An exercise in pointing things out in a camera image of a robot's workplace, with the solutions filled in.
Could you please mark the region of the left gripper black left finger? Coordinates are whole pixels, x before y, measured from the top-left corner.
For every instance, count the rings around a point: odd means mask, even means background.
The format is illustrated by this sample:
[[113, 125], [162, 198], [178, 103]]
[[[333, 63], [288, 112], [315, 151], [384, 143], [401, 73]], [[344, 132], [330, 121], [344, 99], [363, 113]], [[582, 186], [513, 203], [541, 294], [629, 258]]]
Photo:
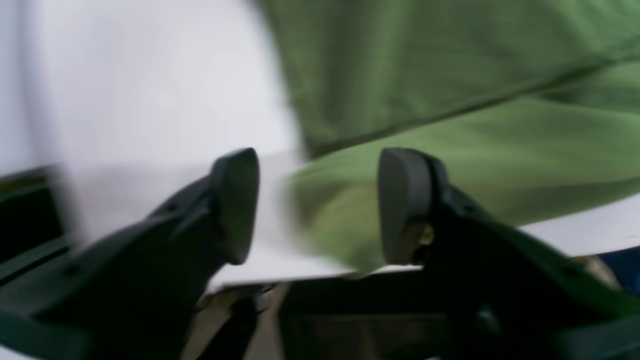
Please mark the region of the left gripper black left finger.
[[1, 264], [1, 346], [39, 360], [176, 360], [211, 278], [246, 261], [253, 148], [227, 153], [146, 218], [79, 252], [50, 240]]

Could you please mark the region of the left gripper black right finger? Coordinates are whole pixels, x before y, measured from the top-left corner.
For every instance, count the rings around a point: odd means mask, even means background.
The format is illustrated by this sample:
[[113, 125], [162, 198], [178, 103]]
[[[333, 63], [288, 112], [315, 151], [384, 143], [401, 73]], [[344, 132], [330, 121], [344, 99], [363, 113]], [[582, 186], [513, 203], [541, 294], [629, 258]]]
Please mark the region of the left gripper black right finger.
[[443, 297], [455, 358], [639, 358], [639, 299], [494, 219], [441, 160], [384, 148], [377, 198], [385, 262], [422, 267]]

